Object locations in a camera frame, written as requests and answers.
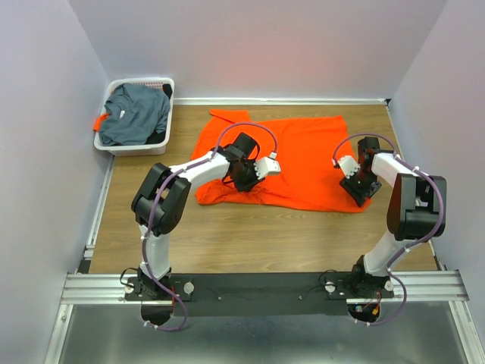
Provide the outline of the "orange t shirt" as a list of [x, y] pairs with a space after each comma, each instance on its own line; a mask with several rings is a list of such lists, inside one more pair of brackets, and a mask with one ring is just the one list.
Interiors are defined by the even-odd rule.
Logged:
[[200, 158], [216, 142], [232, 143], [241, 132], [260, 145], [253, 156], [277, 152], [281, 172], [270, 176], [247, 193], [232, 184], [213, 180], [196, 191], [200, 205], [222, 202], [279, 206], [317, 212], [361, 213], [370, 206], [358, 206], [340, 186], [341, 170], [332, 163], [335, 149], [340, 155], [353, 156], [346, 141], [348, 129], [343, 117], [290, 118], [253, 122], [246, 110], [212, 109], [211, 120], [204, 126], [192, 152]]

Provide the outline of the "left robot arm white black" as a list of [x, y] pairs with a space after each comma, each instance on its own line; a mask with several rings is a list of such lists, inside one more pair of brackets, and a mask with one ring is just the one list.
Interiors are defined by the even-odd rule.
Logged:
[[139, 225], [142, 261], [137, 269], [138, 294], [152, 300], [172, 299], [170, 234], [179, 224], [189, 194], [221, 180], [236, 191], [249, 192], [271, 174], [280, 173], [277, 147], [263, 157], [251, 157], [260, 146], [246, 133], [225, 146], [217, 144], [203, 156], [181, 165], [151, 167], [133, 198], [131, 209]]

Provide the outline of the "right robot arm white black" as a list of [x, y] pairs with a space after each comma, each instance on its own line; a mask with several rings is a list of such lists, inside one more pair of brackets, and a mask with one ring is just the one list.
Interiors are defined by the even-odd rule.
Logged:
[[357, 297], [389, 290], [397, 264], [416, 246], [442, 235], [446, 226], [446, 179], [409, 165], [394, 146], [381, 148], [381, 138], [361, 133], [356, 157], [332, 155], [333, 166], [343, 173], [339, 185], [357, 206], [369, 202], [383, 183], [392, 188], [386, 231], [353, 265], [346, 282]]

